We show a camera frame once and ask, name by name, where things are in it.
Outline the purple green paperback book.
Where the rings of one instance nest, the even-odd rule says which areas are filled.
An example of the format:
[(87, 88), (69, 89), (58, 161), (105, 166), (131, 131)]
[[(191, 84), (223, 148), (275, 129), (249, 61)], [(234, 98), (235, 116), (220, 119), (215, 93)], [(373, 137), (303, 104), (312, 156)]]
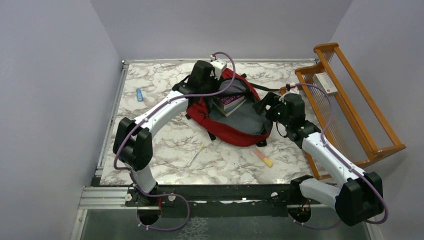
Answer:
[(231, 108), (240, 102), (242, 102), (245, 99), (244, 95), (231, 95), (231, 96), (222, 96), (215, 99), (215, 103), (222, 108), (223, 110), (226, 110), (228, 108)]

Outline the dark blue book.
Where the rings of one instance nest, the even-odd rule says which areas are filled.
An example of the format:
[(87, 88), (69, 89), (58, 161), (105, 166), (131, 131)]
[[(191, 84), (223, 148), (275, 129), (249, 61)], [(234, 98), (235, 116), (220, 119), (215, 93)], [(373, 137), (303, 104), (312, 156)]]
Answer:
[(237, 104), (235, 104), (235, 105), (233, 105), (233, 106), (231, 106), (231, 107), (229, 107), (227, 109), (218, 108), (218, 111), (220, 113), (222, 113), (224, 116), (228, 117), (233, 112), (235, 112), (239, 107), (241, 107), (245, 103), (245, 101), (246, 101), (246, 99), (244, 99), (243, 101), (241, 101), (241, 102), (239, 102), (239, 103), (237, 103)]

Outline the red backpack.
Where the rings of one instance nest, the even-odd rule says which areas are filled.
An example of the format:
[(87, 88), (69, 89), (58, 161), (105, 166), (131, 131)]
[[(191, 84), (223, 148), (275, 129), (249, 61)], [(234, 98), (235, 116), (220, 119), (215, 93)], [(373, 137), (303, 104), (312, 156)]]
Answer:
[(245, 102), (229, 116), (222, 114), (213, 104), (214, 98), (201, 97), (187, 109), (186, 117), (191, 118), (214, 140), (218, 138), (230, 145), (249, 147), (266, 146), (266, 139), (273, 129), (273, 122), (266, 119), (265, 112), (257, 114), (253, 105), (260, 97), (252, 83), (236, 74), (228, 94), (244, 93)]

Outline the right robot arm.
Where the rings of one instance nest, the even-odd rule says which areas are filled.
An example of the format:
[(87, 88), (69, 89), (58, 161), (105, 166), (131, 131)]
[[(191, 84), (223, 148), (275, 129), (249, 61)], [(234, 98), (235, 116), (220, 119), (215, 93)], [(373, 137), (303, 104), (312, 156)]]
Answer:
[[(285, 136), (317, 160), (337, 183), (337, 186), (329, 185), (311, 176), (294, 180), (288, 190), (292, 202), (316, 200), (334, 209), (348, 226), (360, 222), (379, 225), (387, 221), (389, 212), (383, 199), (381, 177), (356, 166), (327, 141), (324, 131), (306, 119), (305, 102), (299, 94), (279, 96), (268, 92), (252, 107), (258, 115), (282, 124)], [(380, 214), (384, 215), (381, 220), (371, 220)]]

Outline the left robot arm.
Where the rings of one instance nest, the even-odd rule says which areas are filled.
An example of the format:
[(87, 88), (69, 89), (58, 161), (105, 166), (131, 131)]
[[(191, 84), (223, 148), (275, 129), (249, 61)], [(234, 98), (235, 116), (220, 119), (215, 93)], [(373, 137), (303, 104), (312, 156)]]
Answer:
[(227, 67), (226, 61), (198, 60), (191, 73), (176, 83), (158, 104), (146, 113), (134, 118), (122, 118), (117, 127), (112, 151), (115, 154), (113, 166), (124, 164), (138, 189), (138, 199), (144, 205), (157, 200), (157, 181), (149, 163), (153, 158), (153, 138), (170, 120), (185, 112), (195, 99), (213, 97), (219, 94), (219, 80)]

